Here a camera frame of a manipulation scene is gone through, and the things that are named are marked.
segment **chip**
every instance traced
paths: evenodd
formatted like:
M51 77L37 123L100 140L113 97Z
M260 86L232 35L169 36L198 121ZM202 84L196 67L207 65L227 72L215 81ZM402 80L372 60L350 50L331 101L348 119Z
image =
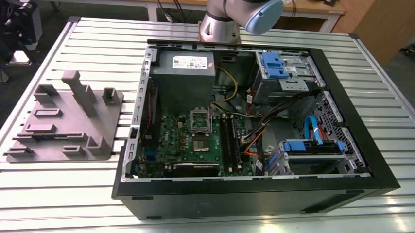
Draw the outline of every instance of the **chip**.
M210 136L193 136L192 137L193 151L207 152L210 151Z

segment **open computer tower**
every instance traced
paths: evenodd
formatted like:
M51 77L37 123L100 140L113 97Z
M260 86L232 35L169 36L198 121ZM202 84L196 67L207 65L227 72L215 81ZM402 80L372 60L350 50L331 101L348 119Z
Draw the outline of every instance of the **open computer tower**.
M112 193L139 219L327 212L396 188L320 49L148 41Z

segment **floor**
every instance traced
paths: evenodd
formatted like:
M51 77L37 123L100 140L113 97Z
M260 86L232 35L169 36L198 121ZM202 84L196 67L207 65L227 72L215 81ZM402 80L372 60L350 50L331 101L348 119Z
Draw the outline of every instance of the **floor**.
M147 10L144 7L125 7L91 4L61 3L61 11L55 12L48 2L40 2L43 37L37 45L41 59L45 57L52 47L56 37L65 25L69 16L147 20ZM167 21L161 10L157 11L160 21ZM172 17L179 18L177 13L171 12ZM184 10L188 23L196 23L203 19L204 12ZM28 83L36 73L41 62L29 67L7 67L4 72L12 79L9 85L0 85L0 126L3 126L7 117L13 110L19 98L25 90ZM407 97L410 103L415 106L415 56L406 57L399 53L384 67L392 81Z

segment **power supply label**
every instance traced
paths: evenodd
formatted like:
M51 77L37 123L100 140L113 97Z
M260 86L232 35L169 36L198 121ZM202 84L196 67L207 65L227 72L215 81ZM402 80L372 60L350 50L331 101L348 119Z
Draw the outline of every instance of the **power supply label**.
M175 56L173 69L208 69L208 58Z

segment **aluminum extrusion table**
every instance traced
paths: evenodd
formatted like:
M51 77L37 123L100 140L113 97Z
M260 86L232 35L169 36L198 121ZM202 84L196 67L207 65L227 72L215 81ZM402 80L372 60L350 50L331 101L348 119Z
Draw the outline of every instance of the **aluminum extrusion table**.
M0 231L407 232L415 231L415 112L359 39L347 34L242 31L246 44L323 49L402 188L326 214L140 221L111 199L120 146L128 135L147 39L198 40L198 26L83 18L68 22L0 131L13 144L39 83L67 90L63 70L80 70L92 89L115 87L124 103L113 156L103 162L9 164L0 159Z

